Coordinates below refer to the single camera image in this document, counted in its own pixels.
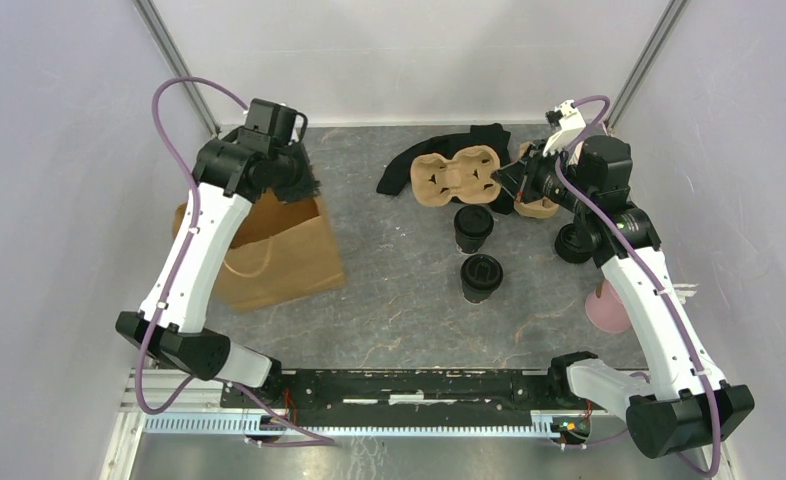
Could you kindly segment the stack of black lids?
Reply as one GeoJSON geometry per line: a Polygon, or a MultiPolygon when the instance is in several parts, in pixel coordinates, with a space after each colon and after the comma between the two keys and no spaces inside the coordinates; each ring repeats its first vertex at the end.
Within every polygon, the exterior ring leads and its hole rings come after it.
{"type": "Polygon", "coordinates": [[[580,242],[576,226],[566,224],[558,231],[554,250],[560,259],[570,264],[584,264],[592,258],[592,252],[580,242]]]}

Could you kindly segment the brown paper bag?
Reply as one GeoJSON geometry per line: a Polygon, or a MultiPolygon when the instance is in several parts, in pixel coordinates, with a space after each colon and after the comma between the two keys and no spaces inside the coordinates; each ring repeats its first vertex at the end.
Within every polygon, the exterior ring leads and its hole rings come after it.
{"type": "Polygon", "coordinates": [[[244,313],[345,283],[323,199],[283,204],[267,192],[240,223],[205,298],[244,313]]]}

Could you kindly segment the single brown cup carrier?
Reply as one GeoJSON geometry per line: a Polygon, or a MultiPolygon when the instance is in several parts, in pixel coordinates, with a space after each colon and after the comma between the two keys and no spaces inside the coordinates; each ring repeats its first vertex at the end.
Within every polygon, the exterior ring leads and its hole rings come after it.
{"type": "Polygon", "coordinates": [[[497,153],[484,145],[466,147],[451,158],[425,154],[412,162],[410,183],[415,199],[425,207],[442,207],[453,198],[465,204],[489,204],[501,193],[492,178],[500,166],[497,153]]]}

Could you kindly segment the black paper coffee cup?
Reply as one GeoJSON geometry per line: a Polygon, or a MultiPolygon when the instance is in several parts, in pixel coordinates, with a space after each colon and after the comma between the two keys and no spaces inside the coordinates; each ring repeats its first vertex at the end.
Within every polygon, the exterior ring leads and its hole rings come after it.
{"type": "Polygon", "coordinates": [[[497,285],[482,287],[482,286],[473,286],[465,282],[461,284],[463,297],[466,299],[467,302],[472,304],[479,304],[487,300],[493,295],[493,293],[497,289],[498,289],[497,285]]]}
{"type": "Polygon", "coordinates": [[[474,254],[483,246],[492,231],[492,226],[479,229],[456,228],[455,242],[457,248],[464,254],[474,254]]]}

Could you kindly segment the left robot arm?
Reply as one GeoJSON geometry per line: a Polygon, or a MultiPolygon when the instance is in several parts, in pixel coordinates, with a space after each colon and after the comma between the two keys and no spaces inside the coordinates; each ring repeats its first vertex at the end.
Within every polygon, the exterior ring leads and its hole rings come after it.
{"type": "Polygon", "coordinates": [[[283,203],[319,193],[303,138],[305,114],[252,100],[244,124],[208,141],[192,170],[194,188],[153,290],[116,331],[132,345],[200,380],[245,385],[259,407],[275,405],[277,361],[205,326],[207,304],[231,241],[254,203],[270,192],[283,203]]]}

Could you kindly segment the black cup lid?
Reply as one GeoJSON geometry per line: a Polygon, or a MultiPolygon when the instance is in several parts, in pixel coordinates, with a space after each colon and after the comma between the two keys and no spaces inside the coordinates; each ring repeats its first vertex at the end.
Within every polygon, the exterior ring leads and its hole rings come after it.
{"type": "Polygon", "coordinates": [[[500,262],[486,254],[469,256],[461,265],[460,278],[470,288],[477,290],[495,290],[504,278],[500,262]]]}
{"type": "Polygon", "coordinates": [[[454,218],[453,227],[458,235],[470,238],[486,238],[494,228],[494,218],[489,209],[481,205],[466,205],[454,218]]]}

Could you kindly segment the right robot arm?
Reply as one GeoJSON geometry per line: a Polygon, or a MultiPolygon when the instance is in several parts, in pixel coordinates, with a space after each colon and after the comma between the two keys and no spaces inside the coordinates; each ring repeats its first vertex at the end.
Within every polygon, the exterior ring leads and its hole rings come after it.
{"type": "Polygon", "coordinates": [[[712,360],[678,301],[661,240],[630,199],[631,147],[615,137],[585,140],[571,163],[545,142],[493,173],[522,200],[546,198],[574,215],[582,252],[613,288],[636,333],[651,380],[607,366],[590,352],[553,359],[549,400],[571,408],[582,399],[624,420],[640,452],[659,458],[718,447],[754,410],[745,385],[732,385],[712,360]]]}

